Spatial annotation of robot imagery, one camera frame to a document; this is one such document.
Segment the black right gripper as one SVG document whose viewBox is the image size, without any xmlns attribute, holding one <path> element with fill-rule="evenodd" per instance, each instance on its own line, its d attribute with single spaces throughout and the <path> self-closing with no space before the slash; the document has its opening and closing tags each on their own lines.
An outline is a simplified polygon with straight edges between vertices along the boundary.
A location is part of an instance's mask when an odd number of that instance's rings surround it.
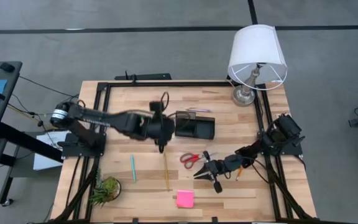
<svg viewBox="0 0 358 224">
<path fill-rule="evenodd" d="M 217 176 L 226 173 L 226 166 L 222 160 L 212 160 L 208 151 L 204 151 L 203 155 L 206 159 L 204 166 L 195 173 L 198 175 L 194 177 L 197 180 L 208 180 L 213 183 L 214 190 L 217 194 L 220 194 L 223 189 Z"/>
</svg>

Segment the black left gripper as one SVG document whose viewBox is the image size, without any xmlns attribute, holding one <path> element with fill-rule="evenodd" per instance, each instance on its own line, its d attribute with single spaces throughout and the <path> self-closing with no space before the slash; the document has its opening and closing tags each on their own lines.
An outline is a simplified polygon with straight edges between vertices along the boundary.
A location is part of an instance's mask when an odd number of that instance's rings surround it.
<svg viewBox="0 0 358 224">
<path fill-rule="evenodd" d="M 149 108 L 153 115 L 151 117 L 145 116 L 142 119 L 142 134 L 146 138 L 152 139 L 158 146 L 159 153 L 163 153 L 175 131 L 175 122 L 172 118 L 163 114 L 165 107 L 162 101 L 151 101 Z"/>
</svg>

